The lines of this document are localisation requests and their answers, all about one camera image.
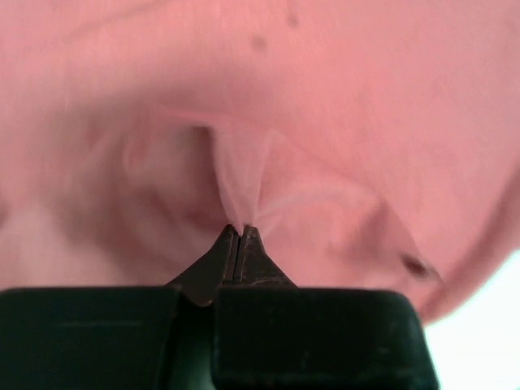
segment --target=dark spot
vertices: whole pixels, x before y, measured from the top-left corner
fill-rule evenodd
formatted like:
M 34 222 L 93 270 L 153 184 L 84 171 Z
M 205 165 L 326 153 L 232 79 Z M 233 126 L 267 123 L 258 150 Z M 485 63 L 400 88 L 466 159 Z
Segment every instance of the dark spot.
M 267 49 L 266 38 L 260 35 L 253 35 L 251 37 L 251 47 L 256 51 L 265 51 Z
M 417 279 L 437 279 L 440 275 L 435 268 L 408 254 L 401 255 L 401 261 L 406 270 Z
M 300 27 L 300 20 L 298 20 L 298 17 L 294 14 L 290 14 L 287 17 L 287 25 L 291 28 L 298 28 Z

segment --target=dark stain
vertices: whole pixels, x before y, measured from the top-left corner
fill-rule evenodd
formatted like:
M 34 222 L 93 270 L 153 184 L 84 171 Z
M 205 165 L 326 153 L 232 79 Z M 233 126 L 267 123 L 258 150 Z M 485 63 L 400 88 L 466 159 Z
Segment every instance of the dark stain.
M 266 38 L 260 35 L 253 35 L 251 37 L 251 47 L 256 51 L 266 51 L 267 41 Z
M 298 27 L 300 27 L 300 20 L 298 19 L 298 17 L 295 14 L 290 14 L 287 17 L 287 25 L 290 28 L 298 28 Z
M 414 256 L 410 256 L 408 254 L 401 255 L 401 261 L 405 269 L 415 278 L 422 280 L 439 280 L 440 278 L 439 272 L 432 266 L 427 265 L 426 263 L 420 261 Z

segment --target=white surface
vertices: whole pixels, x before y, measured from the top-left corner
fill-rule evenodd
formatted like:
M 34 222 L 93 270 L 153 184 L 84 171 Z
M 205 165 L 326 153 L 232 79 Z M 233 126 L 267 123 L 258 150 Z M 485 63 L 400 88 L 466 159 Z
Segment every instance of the white surface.
M 520 389 L 520 251 L 426 335 L 442 390 Z

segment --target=pink fabric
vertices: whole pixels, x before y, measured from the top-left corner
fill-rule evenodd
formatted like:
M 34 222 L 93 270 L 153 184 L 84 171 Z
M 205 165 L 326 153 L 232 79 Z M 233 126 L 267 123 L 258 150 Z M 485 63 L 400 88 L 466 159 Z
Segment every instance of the pink fabric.
M 520 246 L 517 0 L 3 0 L 0 85 L 0 288 L 162 284 L 231 221 L 431 321 Z

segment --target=pink cloth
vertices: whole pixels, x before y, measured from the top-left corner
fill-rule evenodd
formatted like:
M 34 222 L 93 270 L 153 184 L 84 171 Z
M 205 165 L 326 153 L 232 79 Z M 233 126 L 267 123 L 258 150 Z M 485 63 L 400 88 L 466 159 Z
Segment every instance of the pink cloth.
M 0 288 L 163 284 L 231 221 L 431 321 L 520 246 L 518 0 L 3 0 L 0 85 Z

